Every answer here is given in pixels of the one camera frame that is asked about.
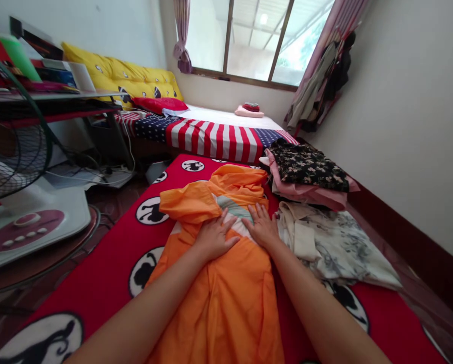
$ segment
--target fan grille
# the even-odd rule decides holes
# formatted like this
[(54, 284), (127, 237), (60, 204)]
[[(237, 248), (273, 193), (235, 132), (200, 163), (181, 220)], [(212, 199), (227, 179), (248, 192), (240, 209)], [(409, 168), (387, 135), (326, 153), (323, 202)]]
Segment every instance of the fan grille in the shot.
[(36, 181), (51, 157), (45, 120), (31, 96), (0, 63), (11, 92), (0, 92), (0, 198)]

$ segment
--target red blanket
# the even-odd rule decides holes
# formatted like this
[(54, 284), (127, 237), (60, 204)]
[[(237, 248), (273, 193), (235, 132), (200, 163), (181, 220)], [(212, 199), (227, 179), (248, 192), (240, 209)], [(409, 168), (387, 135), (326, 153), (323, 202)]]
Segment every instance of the red blanket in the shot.
[[(159, 193), (209, 179), (221, 165), (180, 155), (107, 233), (94, 251), (0, 351), (1, 362), (62, 362), (146, 284), (175, 221), (159, 212)], [(265, 185), (269, 212), (278, 201)], [(318, 360), (274, 272), (286, 363)], [(393, 363), (442, 363), (420, 321), (400, 296), (358, 283), (327, 285)]]

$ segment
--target power cord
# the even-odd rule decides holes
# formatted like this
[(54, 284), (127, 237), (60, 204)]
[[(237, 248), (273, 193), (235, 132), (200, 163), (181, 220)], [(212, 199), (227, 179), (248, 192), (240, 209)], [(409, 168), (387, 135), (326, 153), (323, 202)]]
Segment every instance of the power cord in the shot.
[[(121, 124), (124, 127), (125, 134), (127, 135), (127, 138), (129, 139), (129, 152), (130, 152), (130, 156), (132, 158), (132, 161), (134, 162), (134, 165), (132, 167), (132, 171), (130, 171), (130, 173), (133, 173), (135, 171), (135, 158), (134, 158), (134, 155), (132, 154), (132, 141), (130, 139), (128, 127), (127, 127), (127, 125), (125, 125), (125, 121), (122, 118), (122, 115), (119, 114), (119, 117), (120, 117), (120, 119), (122, 121)], [(82, 180), (82, 181), (85, 181), (85, 182), (94, 183), (94, 184), (97, 184), (97, 185), (114, 185), (114, 184), (117, 184), (117, 183), (120, 183), (120, 182), (123, 182), (125, 180), (130, 179), (130, 177), (126, 177), (126, 178), (123, 178), (123, 179), (120, 179), (120, 180), (114, 181), (114, 182), (96, 182), (96, 181), (92, 181), (92, 180), (84, 179), (84, 178), (68, 177), (68, 176), (64, 176), (64, 175), (61, 175), (61, 174), (56, 174), (56, 173), (53, 173), (53, 172), (50, 172), (50, 171), (46, 171), (46, 173), (54, 175), (56, 177), (67, 178), (67, 179), (78, 179), (78, 180)]]

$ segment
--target dark red baseboard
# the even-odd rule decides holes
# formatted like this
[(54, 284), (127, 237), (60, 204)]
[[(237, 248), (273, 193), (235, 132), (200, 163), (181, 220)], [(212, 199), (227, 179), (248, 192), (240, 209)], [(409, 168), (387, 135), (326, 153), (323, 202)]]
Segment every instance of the dark red baseboard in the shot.
[(358, 183), (348, 201), (453, 310), (453, 256)]

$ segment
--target white bedsheet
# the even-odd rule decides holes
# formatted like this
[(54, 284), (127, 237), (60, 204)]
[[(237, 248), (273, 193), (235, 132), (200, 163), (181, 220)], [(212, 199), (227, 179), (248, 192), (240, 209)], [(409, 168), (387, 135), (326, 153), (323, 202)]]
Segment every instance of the white bedsheet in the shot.
[(180, 116), (186, 119), (204, 120), (217, 124), (262, 128), (270, 130), (283, 130), (275, 121), (267, 116), (263, 118), (248, 118), (237, 116), (234, 113), (205, 109), (198, 106), (188, 105), (189, 110)]

